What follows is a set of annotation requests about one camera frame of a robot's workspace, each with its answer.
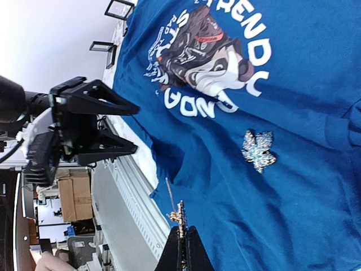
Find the silver brooch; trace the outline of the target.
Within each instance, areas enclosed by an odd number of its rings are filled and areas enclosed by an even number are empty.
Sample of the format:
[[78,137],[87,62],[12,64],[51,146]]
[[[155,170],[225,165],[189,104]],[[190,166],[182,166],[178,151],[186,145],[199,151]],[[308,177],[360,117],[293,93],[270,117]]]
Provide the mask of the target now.
[[185,244],[185,231],[186,231],[186,217],[184,212],[184,204],[182,201],[180,203],[175,204],[173,192],[171,190],[170,181],[166,177],[165,178],[166,185],[168,188],[168,193],[171,200],[171,205],[173,211],[168,215],[168,218],[172,222],[176,222],[178,224],[177,230],[177,268],[180,270],[187,270],[187,258],[186,258],[186,249],[184,248]]

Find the cardboard box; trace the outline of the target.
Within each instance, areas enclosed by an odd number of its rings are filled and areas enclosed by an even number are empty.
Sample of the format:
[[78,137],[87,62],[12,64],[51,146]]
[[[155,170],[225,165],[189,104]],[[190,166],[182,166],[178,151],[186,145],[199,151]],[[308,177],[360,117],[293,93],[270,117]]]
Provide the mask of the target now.
[[56,174],[64,222],[93,218],[90,175],[85,169],[59,169]]

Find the far black display box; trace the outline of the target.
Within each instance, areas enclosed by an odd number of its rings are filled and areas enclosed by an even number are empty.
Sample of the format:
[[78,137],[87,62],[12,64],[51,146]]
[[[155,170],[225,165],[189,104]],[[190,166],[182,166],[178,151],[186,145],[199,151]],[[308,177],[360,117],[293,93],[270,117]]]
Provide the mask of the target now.
[[104,14],[105,16],[126,21],[134,8],[135,4],[130,1],[110,0]]

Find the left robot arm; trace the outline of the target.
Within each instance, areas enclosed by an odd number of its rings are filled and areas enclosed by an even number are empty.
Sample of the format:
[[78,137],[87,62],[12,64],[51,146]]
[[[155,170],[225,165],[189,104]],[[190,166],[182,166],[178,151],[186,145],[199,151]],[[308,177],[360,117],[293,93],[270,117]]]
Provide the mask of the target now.
[[36,168],[56,167],[60,161],[87,166],[136,153],[137,145],[100,128],[98,116],[139,111],[100,80],[75,77],[44,94],[1,77],[1,131],[24,132],[19,142]]

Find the aluminium front rail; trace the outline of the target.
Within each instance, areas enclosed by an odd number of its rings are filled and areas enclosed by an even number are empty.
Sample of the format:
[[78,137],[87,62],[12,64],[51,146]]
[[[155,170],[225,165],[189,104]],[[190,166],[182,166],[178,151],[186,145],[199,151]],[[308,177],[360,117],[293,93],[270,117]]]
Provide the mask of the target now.
[[102,122],[136,145],[134,155],[102,160],[92,174],[95,221],[102,228],[115,270],[154,270],[170,226],[150,197],[158,184],[149,148],[119,116]]

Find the blue printed t-shirt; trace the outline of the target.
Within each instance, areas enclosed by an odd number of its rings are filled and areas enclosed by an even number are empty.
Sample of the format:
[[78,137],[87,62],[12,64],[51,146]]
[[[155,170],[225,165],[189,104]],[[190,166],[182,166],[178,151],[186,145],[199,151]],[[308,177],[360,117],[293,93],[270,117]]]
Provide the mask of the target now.
[[[139,1],[114,90],[215,270],[360,269],[360,2]],[[273,132],[259,174],[243,138]]]

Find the sparkly flower brooch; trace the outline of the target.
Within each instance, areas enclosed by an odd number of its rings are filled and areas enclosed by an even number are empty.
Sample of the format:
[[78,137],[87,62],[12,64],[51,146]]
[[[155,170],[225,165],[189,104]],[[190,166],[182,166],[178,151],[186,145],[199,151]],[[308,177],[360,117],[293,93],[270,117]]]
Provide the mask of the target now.
[[245,161],[253,164],[259,174],[263,174],[266,167],[276,163],[276,156],[270,152],[273,139],[272,131],[254,134],[247,130],[244,134],[241,153]]

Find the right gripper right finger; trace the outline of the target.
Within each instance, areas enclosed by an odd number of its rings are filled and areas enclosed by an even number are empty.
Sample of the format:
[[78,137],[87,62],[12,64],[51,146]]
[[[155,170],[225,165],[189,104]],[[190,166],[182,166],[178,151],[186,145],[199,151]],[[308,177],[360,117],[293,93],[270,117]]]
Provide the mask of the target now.
[[195,226],[186,231],[185,249],[187,271],[214,271]]

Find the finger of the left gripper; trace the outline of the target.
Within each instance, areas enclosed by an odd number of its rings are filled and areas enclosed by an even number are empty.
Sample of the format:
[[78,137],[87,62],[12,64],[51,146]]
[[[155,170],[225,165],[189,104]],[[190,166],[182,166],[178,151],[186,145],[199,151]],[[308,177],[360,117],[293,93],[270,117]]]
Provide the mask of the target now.
[[100,80],[81,82],[67,90],[67,111],[88,115],[131,116],[140,108],[119,96]]
[[137,149],[136,144],[108,130],[92,130],[79,141],[76,160],[79,165],[87,166],[101,160],[134,154]]

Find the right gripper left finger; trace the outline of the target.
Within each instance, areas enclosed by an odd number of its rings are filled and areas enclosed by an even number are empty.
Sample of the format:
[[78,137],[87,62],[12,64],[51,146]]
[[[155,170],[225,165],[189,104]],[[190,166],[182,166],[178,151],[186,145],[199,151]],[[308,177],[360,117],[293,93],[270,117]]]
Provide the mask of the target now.
[[181,240],[179,228],[172,227],[155,271],[179,271],[181,269]]

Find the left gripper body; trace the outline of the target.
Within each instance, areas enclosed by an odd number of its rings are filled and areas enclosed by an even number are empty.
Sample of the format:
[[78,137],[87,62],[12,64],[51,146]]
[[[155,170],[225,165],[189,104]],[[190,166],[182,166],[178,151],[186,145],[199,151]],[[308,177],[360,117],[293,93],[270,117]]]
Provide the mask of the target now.
[[75,77],[50,90],[61,160],[87,166],[99,160],[97,115],[99,81]]

